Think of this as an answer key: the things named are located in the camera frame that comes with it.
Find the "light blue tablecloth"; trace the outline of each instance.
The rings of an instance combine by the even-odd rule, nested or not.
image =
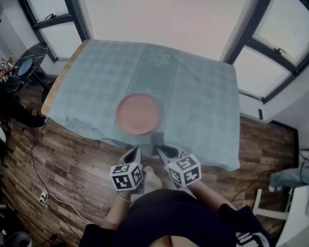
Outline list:
[[[163,109],[157,131],[165,142],[193,152],[206,165],[239,167],[239,100],[232,65],[158,45],[90,40],[61,84],[50,118],[91,139],[148,153],[150,134],[116,123],[121,100],[133,93]]]

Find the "floor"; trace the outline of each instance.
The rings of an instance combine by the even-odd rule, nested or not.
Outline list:
[[[20,92],[20,102],[28,109],[41,109],[40,86],[26,85]],[[78,238],[52,210],[39,202],[45,190],[32,164],[30,150],[33,146],[33,130],[22,131],[11,123],[9,146],[14,153],[6,157],[8,168],[0,165],[4,201],[10,208],[19,211],[19,218],[30,231],[35,244],[60,233],[69,246],[77,246]],[[109,170],[125,150],[105,143],[82,138],[51,121],[44,129],[34,130],[36,146],[33,149],[35,166],[49,192],[61,201],[69,202],[87,220],[101,225],[115,198],[109,180]],[[226,172],[215,167],[203,167],[203,181],[228,200],[257,180],[264,170],[279,171],[293,165],[294,135],[292,131],[272,124],[263,124],[241,118],[240,169]],[[171,187],[165,172],[156,160],[148,159],[162,179],[164,187]],[[253,207],[256,191],[264,190],[261,207],[284,211],[287,193],[270,193],[267,189],[271,171],[262,173],[246,192],[240,193],[234,204],[241,208]],[[51,197],[48,200],[53,210],[79,235],[82,236],[87,222],[83,221],[72,207]],[[280,233],[283,222],[258,216],[271,236]]]

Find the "plate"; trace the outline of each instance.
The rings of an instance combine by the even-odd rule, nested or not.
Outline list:
[[[32,58],[26,59],[26,61],[24,61],[24,63],[19,69],[19,76],[23,76],[25,73],[27,73],[29,69],[31,68],[32,63],[33,63]]]
[[[131,134],[146,134],[154,130],[162,118],[160,104],[145,93],[125,97],[117,108],[117,123]]]

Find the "wooden table edge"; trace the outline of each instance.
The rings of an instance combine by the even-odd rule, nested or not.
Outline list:
[[[53,84],[53,87],[51,87],[51,89],[50,89],[50,91],[49,91],[49,93],[47,95],[47,98],[46,98],[45,102],[43,103],[43,105],[41,107],[41,113],[43,115],[48,116],[50,108],[52,107],[52,104],[54,102],[55,96],[57,94],[57,91],[59,90],[62,82],[64,81],[66,75],[68,74],[72,64],[75,62],[75,60],[77,59],[77,57],[82,52],[82,50],[84,49],[84,47],[87,45],[88,42],[89,42],[89,40],[84,40],[79,45],[79,47],[72,54],[70,59],[67,61],[67,63],[64,66],[64,68],[61,70],[60,75],[55,80],[55,82]]]

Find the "blue plate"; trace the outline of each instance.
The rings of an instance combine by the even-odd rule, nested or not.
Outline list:
[[[26,61],[24,61],[24,63],[19,69],[19,76],[23,76],[25,73],[27,73],[28,70],[31,68],[32,63],[32,58],[26,59]]]

